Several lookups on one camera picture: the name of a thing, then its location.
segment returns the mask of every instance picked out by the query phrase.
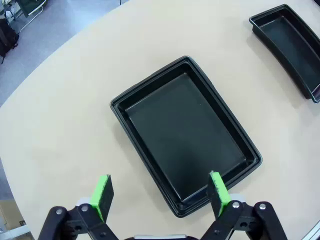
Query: chair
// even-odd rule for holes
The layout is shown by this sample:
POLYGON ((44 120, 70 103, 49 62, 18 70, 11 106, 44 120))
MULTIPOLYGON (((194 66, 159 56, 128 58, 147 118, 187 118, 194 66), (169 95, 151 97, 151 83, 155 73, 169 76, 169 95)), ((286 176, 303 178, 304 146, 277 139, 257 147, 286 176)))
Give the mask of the chair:
POLYGON ((16 0, 16 2, 19 4, 22 12, 16 16, 16 18, 20 17, 22 14, 27 18, 34 12, 36 12, 38 9, 41 9, 40 12, 38 12, 37 15, 35 15, 26 25, 21 28, 19 33, 28 26, 29 23, 31 23, 42 11, 44 10, 44 5, 47 3, 47 0, 16 0))

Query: cardboard box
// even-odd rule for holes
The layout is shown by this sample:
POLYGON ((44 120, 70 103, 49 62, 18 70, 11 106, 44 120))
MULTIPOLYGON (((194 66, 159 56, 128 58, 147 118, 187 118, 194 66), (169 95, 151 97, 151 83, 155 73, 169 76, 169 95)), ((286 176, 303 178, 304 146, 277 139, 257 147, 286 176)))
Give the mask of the cardboard box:
MULTIPOLYGON (((3 221, 5 229, 12 230, 25 225, 15 200, 0 200, 0 218, 3 221)), ((17 240, 33 240, 31 233, 16 237, 17 240)))

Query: gray carpet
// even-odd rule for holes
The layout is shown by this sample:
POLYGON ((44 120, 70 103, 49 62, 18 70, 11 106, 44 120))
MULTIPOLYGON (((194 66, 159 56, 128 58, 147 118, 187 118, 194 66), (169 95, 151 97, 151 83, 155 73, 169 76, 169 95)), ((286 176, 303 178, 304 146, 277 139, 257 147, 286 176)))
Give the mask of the gray carpet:
MULTIPOLYGON (((43 12, 20 33, 18 46, 7 53, 0 65, 0 107, 48 56, 119 5, 119 0, 48 0, 43 12)), ((31 18, 22 15, 11 25, 18 32, 31 18)), ((0 160, 0 200, 12 198, 0 160)))

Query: metal frame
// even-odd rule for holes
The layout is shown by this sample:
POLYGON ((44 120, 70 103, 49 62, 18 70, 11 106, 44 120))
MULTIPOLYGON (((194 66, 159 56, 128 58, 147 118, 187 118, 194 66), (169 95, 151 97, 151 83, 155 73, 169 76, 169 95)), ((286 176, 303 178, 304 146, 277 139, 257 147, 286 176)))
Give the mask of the metal frame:
POLYGON ((302 240, 320 239, 320 221, 302 238, 302 240))
POLYGON ((43 5, 44 5, 46 2, 47 2, 47 0, 44 0, 43 3, 41 3, 37 8, 35 8, 32 12, 30 12, 30 13, 28 14, 28 16, 30 16, 31 14, 33 14, 34 12, 36 12, 38 9, 41 8, 41 11, 38 12, 38 14, 35 15, 26 25, 24 25, 23 28, 21 28, 21 30, 19 31, 19 33, 21 33, 21 31, 22 31, 26 26, 28 26, 29 23, 31 23, 40 13, 42 13, 42 11, 44 10, 43 5))
POLYGON ((2 217, 0 217, 0 240, 12 240, 30 232, 28 225, 23 225, 12 230, 7 230, 2 217))

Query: tray bottom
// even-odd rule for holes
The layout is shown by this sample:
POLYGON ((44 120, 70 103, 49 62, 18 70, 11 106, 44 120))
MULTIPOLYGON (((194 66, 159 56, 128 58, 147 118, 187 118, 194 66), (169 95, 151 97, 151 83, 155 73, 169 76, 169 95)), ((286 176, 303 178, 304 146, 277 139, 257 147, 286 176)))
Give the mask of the tray bottom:
POLYGON ((205 187, 246 157, 187 73, 147 95, 126 113, 179 199, 205 187))
POLYGON ((289 59, 312 92, 320 84, 320 59, 294 23, 281 15, 260 28, 289 59))

